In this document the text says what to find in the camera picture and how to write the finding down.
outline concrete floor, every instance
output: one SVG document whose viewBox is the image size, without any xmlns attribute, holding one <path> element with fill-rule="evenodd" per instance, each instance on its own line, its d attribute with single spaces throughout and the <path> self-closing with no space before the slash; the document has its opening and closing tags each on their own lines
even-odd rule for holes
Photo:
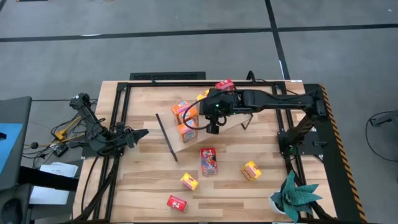
<svg viewBox="0 0 398 224">
<path fill-rule="evenodd" d="M 398 21 L 394 0 L 271 3 L 278 27 Z M 0 38 L 270 26 L 261 0 L 8 0 L 0 12 Z M 328 90 L 368 221 L 396 223 L 398 164 L 370 151 L 364 127 L 372 114 L 397 109 L 398 30 L 281 32 L 280 39 L 291 79 Z M 131 72 L 206 71 L 216 79 L 248 70 L 282 78 L 272 33 L 0 43 L 0 99 L 67 100 L 81 91 L 96 98 L 103 80 L 127 80 Z M 68 101 L 33 102 L 26 143 L 49 142 L 50 129 L 74 113 Z M 398 159 L 396 131 L 371 128 L 369 140 Z M 79 158 L 73 149 L 61 161 Z"/>
</svg>

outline white pot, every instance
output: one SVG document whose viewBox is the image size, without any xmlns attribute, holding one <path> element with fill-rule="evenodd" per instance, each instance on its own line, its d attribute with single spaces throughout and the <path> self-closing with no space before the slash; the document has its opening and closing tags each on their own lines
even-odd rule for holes
<svg viewBox="0 0 398 224">
<path fill-rule="evenodd" d="M 286 215 L 285 212 L 282 212 L 281 210 L 278 209 L 278 207 L 276 207 L 275 202 L 271 199 L 271 197 L 272 197 L 273 195 L 274 195 L 274 194 L 272 194 L 272 195 L 270 195 L 270 196 L 268 197 L 268 205 L 269 205 L 269 207 L 270 207 L 271 210 L 274 211 L 275 213 Z"/>
</svg>

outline small box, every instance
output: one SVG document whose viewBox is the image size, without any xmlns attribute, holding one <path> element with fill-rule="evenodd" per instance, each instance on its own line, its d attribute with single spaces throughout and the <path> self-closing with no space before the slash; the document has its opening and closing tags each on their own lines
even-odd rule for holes
<svg viewBox="0 0 398 224">
<path fill-rule="evenodd" d="M 181 182 L 191 190 L 195 190 L 198 187 L 198 181 L 195 180 L 191 175 L 185 173 L 181 178 Z"/>
<path fill-rule="evenodd" d="M 179 119 L 179 115 L 181 112 L 184 112 L 185 110 L 187 110 L 187 108 L 190 106 L 190 104 L 186 101 L 183 100 L 181 101 L 179 104 L 172 106 L 172 112 L 175 116 L 175 119 L 177 120 L 178 124 L 180 119 Z"/>
<path fill-rule="evenodd" d="M 187 121 L 187 125 L 194 127 L 194 128 L 198 127 L 196 122 L 192 119 Z M 183 142 L 187 142 L 187 141 L 195 138 L 196 136 L 198 136 L 198 130 L 190 129 L 190 128 L 186 127 L 185 124 L 178 125 L 178 131 L 181 135 Z"/>
<path fill-rule="evenodd" d="M 183 124 L 183 118 L 182 116 L 184 116 L 184 113 L 186 111 L 183 111 L 179 114 L 178 116 L 178 124 Z M 189 120 L 193 120 L 195 122 L 196 125 L 198 125 L 199 122 L 199 114 L 198 114 L 198 110 L 195 107 L 192 107 L 191 109 L 189 109 L 187 111 L 187 114 L 185 115 L 185 121 L 189 121 Z"/>
<path fill-rule="evenodd" d="M 182 199 L 170 195 L 169 200 L 167 201 L 167 205 L 177 210 L 180 210 L 181 212 L 184 212 L 188 206 L 188 203 Z"/>
<path fill-rule="evenodd" d="M 219 82 L 216 84 L 216 89 L 219 90 L 233 90 L 234 89 L 234 83 L 231 81 L 231 79 L 224 80 L 222 82 Z"/>
<path fill-rule="evenodd" d="M 216 174 L 218 172 L 216 149 L 200 149 L 201 172 L 203 175 Z"/>
<path fill-rule="evenodd" d="M 209 94 L 210 90 L 206 90 L 204 93 L 200 94 L 197 96 L 197 100 L 201 100 L 207 97 L 207 94 Z"/>
<path fill-rule="evenodd" d="M 244 177 L 250 181 L 256 180 L 262 174 L 261 170 L 253 161 L 249 161 L 247 164 L 245 164 L 242 167 L 241 172 L 244 175 Z"/>
</svg>

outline red snack box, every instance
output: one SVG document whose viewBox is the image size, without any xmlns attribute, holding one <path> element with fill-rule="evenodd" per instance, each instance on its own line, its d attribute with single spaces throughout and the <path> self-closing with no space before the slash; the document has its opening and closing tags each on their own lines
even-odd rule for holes
<svg viewBox="0 0 398 224">
<path fill-rule="evenodd" d="M 180 210 L 181 212 L 184 212 L 184 210 L 188 206 L 188 203 L 182 199 L 170 195 L 169 200 L 167 201 L 167 205 L 171 208 L 175 208 L 177 210 Z"/>
<path fill-rule="evenodd" d="M 224 80 L 222 82 L 219 82 L 216 84 L 216 89 L 219 90 L 233 90 L 234 89 L 234 83 L 231 81 L 231 79 Z"/>
<path fill-rule="evenodd" d="M 216 149 L 200 149 L 201 172 L 203 175 L 216 174 L 218 172 Z"/>
</svg>

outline wooden table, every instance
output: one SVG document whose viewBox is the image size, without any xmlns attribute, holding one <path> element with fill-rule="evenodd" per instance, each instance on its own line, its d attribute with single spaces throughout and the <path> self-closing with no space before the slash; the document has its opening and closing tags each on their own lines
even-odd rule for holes
<svg viewBox="0 0 398 224">
<path fill-rule="evenodd" d="M 109 126 L 116 94 L 116 81 L 105 81 L 99 94 L 96 115 L 106 118 Z M 288 90 L 304 93 L 302 82 L 286 81 Z M 271 92 L 267 86 L 256 89 Z M 181 100 L 194 100 L 205 87 L 134 87 L 131 89 L 126 125 L 133 129 L 147 128 L 149 134 L 134 149 L 127 149 L 121 158 L 113 202 L 111 222 L 259 222 L 289 221 L 284 215 L 271 211 L 267 204 L 270 194 L 280 188 L 287 176 L 285 163 L 279 153 L 276 133 L 278 124 L 275 110 L 254 114 L 247 130 L 236 126 L 199 145 L 178 152 L 174 161 L 155 111 L 169 110 Z M 120 117 L 124 97 L 121 97 Z M 302 111 L 292 111 L 295 125 L 303 118 Z M 215 147 L 219 172 L 205 177 L 201 174 L 201 147 Z M 92 158 L 83 163 L 76 192 L 73 214 L 80 214 L 81 198 Z M 85 196 L 87 206 L 98 188 L 102 158 L 98 159 Z M 239 169 L 254 160 L 262 170 L 262 176 L 248 182 Z M 331 216 L 336 216 L 323 164 L 313 156 L 302 156 L 307 184 L 320 184 L 315 193 L 321 197 L 318 203 Z M 188 172 L 199 181 L 196 191 L 188 190 L 180 182 Z M 170 209 L 166 201 L 170 195 L 188 201 L 185 213 Z M 104 217 L 105 193 L 100 218 Z"/>
</svg>

